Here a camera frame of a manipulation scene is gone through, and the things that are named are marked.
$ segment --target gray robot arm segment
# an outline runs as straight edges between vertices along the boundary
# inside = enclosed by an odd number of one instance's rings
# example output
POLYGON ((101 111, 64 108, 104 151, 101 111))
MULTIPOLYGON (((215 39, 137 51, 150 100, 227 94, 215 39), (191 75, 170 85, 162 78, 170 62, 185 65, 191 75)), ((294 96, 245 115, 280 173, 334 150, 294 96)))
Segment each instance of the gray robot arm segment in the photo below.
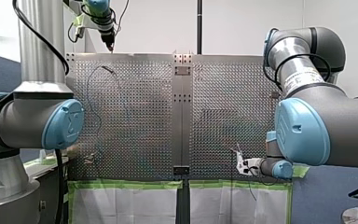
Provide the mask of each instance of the gray robot arm segment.
MULTIPOLYGON (((318 47, 332 69, 345 63, 341 41, 332 31, 317 28, 318 47)), ((271 39, 268 63, 273 68, 285 58, 312 49, 310 29, 277 32, 271 39)), ((280 69, 286 99, 277 107, 275 129, 283 156, 310 165, 358 167, 358 99, 325 83, 309 57, 288 61, 280 69)))

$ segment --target metal pipe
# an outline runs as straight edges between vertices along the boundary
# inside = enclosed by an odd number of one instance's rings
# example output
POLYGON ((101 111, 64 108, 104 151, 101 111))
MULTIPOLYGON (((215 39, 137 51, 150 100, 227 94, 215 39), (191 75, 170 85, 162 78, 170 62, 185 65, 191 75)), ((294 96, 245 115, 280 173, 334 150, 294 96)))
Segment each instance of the metal pipe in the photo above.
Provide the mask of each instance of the metal pipe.
POLYGON ((197 5, 197 54, 202 54, 202 0, 197 5))
MULTIPOLYGON (((63 55, 62 0, 20 0, 19 8, 36 31, 63 55)), ((22 84, 15 92, 71 92, 65 86, 65 73, 59 58, 21 21, 19 24, 22 84)))

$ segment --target green tape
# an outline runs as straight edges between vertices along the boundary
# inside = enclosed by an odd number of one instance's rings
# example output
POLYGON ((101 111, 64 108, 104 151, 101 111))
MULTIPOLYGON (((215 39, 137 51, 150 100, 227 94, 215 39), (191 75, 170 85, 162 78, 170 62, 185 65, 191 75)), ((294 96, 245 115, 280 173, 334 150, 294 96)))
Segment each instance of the green tape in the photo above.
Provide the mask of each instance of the green tape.
POLYGON ((286 224, 292 223, 293 185, 289 186, 287 192, 286 224))
POLYGON ((304 178, 304 176, 307 174, 308 170, 310 169, 309 166, 306 165, 298 165, 295 164, 293 171, 293 177, 297 178, 304 178))
POLYGON ((44 160, 42 160, 42 162, 40 164, 41 165, 54 165, 54 164, 57 164, 57 159, 56 158, 44 159, 44 160))
POLYGON ((230 180, 190 180, 191 189, 219 189, 222 187, 232 187, 236 189, 272 189, 272 190, 288 190, 292 187, 292 183, 277 183, 271 186, 264 185, 252 181, 230 181, 230 180))
POLYGON ((181 189, 182 181, 138 182, 127 180, 97 179, 69 181, 69 189, 181 189))

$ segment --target perforated metal panel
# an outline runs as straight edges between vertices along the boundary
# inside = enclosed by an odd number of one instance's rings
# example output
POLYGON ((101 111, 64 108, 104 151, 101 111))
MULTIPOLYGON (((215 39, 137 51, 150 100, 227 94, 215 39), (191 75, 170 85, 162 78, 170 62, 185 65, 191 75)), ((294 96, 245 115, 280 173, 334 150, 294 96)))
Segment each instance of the perforated metal panel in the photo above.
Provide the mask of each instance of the perforated metal panel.
POLYGON ((244 178, 230 151, 237 144, 249 158, 265 156, 278 101, 261 65, 261 57, 194 56, 191 178, 244 178))
POLYGON ((172 56, 76 55, 85 106, 70 178, 172 179, 172 56))
POLYGON ((243 178, 230 149, 265 155, 278 100, 261 57, 187 57, 69 55, 68 86, 86 109, 71 179, 173 179, 178 164, 192 179, 243 178))

